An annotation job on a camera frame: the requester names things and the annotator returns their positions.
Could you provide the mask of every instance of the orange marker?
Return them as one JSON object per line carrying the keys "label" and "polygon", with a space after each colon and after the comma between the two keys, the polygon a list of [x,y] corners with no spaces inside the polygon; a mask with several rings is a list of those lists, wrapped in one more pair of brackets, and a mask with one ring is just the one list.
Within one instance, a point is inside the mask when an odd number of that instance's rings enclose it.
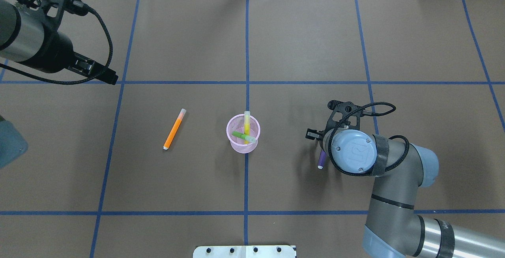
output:
{"label": "orange marker", "polygon": [[165,144],[163,145],[163,150],[168,150],[170,147],[170,144],[172,143],[175,133],[179,129],[179,126],[181,125],[182,118],[184,118],[184,114],[186,114],[186,109],[181,109],[181,112],[179,113],[179,116],[177,117],[177,120],[175,120],[174,126],[172,127],[172,130],[170,131],[170,134],[168,135],[168,138],[166,138]]}

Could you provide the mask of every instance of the pen holder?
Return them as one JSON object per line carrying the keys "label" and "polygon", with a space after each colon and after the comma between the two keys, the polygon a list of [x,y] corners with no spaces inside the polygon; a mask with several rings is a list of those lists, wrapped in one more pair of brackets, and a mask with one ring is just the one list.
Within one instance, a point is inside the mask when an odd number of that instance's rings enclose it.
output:
{"label": "pen holder", "polygon": [[249,135],[256,138],[255,143],[244,144],[244,140],[233,136],[231,133],[233,131],[244,132],[244,114],[238,114],[230,119],[228,125],[226,125],[226,135],[230,140],[231,147],[240,153],[249,153],[253,151],[258,145],[258,138],[260,137],[260,123],[258,120],[251,116],[251,129],[249,130]]}

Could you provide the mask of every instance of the black cable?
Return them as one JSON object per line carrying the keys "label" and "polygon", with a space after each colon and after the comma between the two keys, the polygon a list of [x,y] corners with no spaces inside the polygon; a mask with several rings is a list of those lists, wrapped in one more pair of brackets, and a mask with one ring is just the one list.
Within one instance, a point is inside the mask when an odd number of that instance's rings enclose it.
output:
{"label": "black cable", "polygon": [[90,80],[93,80],[99,76],[101,76],[103,73],[105,73],[108,69],[108,66],[110,65],[110,62],[112,61],[112,39],[110,38],[110,34],[108,33],[107,27],[105,26],[105,22],[101,19],[100,15],[96,10],[91,8],[90,6],[84,4],[85,8],[93,14],[99,21],[101,28],[103,29],[103,32],[105,33],[105,36],[107,37],[107,42],[108,42],[108,58],[107,58],[107,63],[103,67],[101,71],[96,73],[94,76],[91,76],[89,78],[83,79],[83,80],[75,80],[72,82],[63,82],[60,80],[49,80],[45,79],[36,75],[32,75],[31,73],[27,73],[25,71],[21,71],[19,69],[14,69],[13,67],[7,66],[5,64],[0,63],[0,67],[7,69],[8,71],[13,71],[14,73],[19,73],[20,75],[32,78],[34,80],[40,80],[42,82],[49,82],[50,84],[57,84],[57,85],[77,85],[77,84],[82,84],[83,82],[89,82]]}
{"label": "black cable", "polygon": [[402,161],[404,161],[404,159],[407,157],[407,154],[409,153],[409,148],[410,148],[409,140],[406,137],[402,136],[402,135],[396,135],[396,136],[390,137],[389,139],[390,140],[393,140],[393,139],[402,139],[402,140],[404,140],[404,142],[405,142],[405,150],[404,150],[404,153],[402,154],[402,156],[400,156],[400,158],[397,159],[395,161],[395,163],[393,163],[390,166],[386,167],[386,171],[390,171],[393,168],[396,168],[397,166],[399,166],[400,163],[402,163]]}
{"label": "black cable", "polygon": [[[372,102],[372,103],[369,103],[365,106],[362,106],[354,111],[352,111],[352,113],[348,114],[347,116],[345,116],[344,118],[342,118],[342,120],[340,120],[339,122],[339,125],[337,125],[337,127],[335,127],[333,129],[333,131],[331,132],[330,134],[330,137],[328,138],[328,142],[331,143],[333,141],[333,137],[335,136],[335,133],[337,132],[337,130],[351,117],[351,116],[354,116],[355,114],[361,112],[361,111],[364,111],[365,109],[367,109],[368,107],[374,107],[374,106],[377,106],[377,105],[385,105],[385,106],[388,106],[388,107],[391,107],[390,110],[386,111],[386,112],[372,112],[371,116],[384,116],[384,115],[388,115],[392,112],[394,112],[397,108],[392,105],[391,103],[388,103],[388,102]],[[404,150],[404,154],[399,158],[397,159],[397,161],[395,161],[395,163],[393,163],[391,166],[388,166],[386,167],[386,172],[387,171],[390,171],[392,170],[393,168],[396,168],[397,166],[400,165],[400,163],[402,163],[406,157],[406,155],[409,153],[409,140],[406,139],[406,137],[404,136],[393,136],[391,137],[390,139],[396,139],[396,138],[401,138],[405,141],[405,150]],[[339,170],[340,172],[346,174],[346,175],[351,175],[351,176],[369,176],[371,175],[372,173],[372,168],[370,168],[370,170],[367,170],[366,172],[363,172],[363,173],[353,173],[353,172],[347,172],[345,170],[343,170],[342,168],[339,167],[339,165],[335,162],[335,159],[333,159],[333,154],[331,152],[331,148],[328,148],[328,157],[331,159],[331,162],[333,163],[333,165],[335,166],[335,168],[337,168],[337,170]]]}

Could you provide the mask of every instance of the purple marker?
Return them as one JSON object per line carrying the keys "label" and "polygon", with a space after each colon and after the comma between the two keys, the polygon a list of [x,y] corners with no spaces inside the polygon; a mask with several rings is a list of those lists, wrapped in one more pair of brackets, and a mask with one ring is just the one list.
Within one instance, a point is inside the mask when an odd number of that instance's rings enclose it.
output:
{"label": "purple marker", "polygon": [[321,153],[319,154],[319,161],[317,163],[317,168],[323,169],[325,160],[326,160],[326,152],[324,152],[324,150],[321,150]]}

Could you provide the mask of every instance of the yellow marker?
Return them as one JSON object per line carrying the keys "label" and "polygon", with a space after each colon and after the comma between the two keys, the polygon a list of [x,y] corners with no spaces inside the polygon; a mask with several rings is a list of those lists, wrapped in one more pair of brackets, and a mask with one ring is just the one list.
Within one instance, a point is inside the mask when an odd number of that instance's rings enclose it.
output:
{"label": "yellow marker", "polygon": [[179,129],[179,126],[181,125],[182,118],[184,118],[184,114],[186,114],[186,109],[181,109],[181,112],[179,113],[179,116],[177,117],[177,120],[175,120],[174,126],[172,127],[172,130],[170,131],[170,134],[168,135],[168,138],[166,138],[166,142],[163,145],[163,150],[168,150],[170,147],[170,144],[172,143],[175,133]]}
{"label": "yellow marker", "polygon": [[249,136],[249,133],[251,132],[251,112],[250,111],[245,111],[244,112],[244,134]]}

